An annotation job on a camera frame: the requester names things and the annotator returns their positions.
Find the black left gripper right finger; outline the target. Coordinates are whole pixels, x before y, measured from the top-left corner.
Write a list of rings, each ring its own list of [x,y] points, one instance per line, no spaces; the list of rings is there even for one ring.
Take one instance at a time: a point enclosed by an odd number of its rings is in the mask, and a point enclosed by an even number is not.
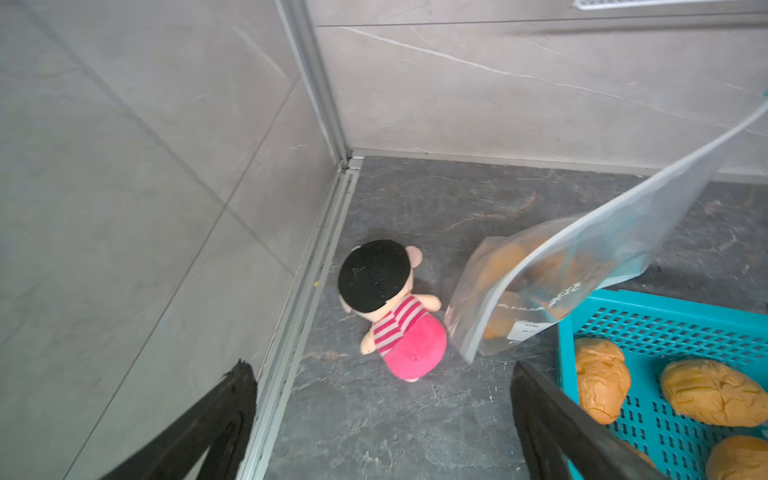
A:
[[[595,422],[527,362],[515,365],[513,417],[532,479],[663,479],[655,467]]]

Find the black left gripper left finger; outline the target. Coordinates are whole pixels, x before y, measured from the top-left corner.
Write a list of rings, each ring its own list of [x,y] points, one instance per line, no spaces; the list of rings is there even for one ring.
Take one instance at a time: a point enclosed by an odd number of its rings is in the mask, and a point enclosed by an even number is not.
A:
[[[104,475],[106,479],[235,479],[256,415],[258,383],[238,361],[221,381],[151,442]]]

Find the clear zipper bag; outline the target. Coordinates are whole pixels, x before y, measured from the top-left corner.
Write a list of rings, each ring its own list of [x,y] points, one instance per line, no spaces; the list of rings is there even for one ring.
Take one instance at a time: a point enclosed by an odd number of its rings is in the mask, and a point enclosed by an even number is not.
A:
[[[726,133],[588,213],[485,238],[447,307],[451,344],[467,362],[511,349],[563,320],[592,292],[644,273],[766,115],[761,104]]]

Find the yellow potato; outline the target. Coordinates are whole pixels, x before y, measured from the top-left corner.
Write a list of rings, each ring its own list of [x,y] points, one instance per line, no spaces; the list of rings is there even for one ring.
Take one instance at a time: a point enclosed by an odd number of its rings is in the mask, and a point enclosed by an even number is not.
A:
[[[708,480],[767,480],[767,441],[732,436],[718,443],[706,462]]]

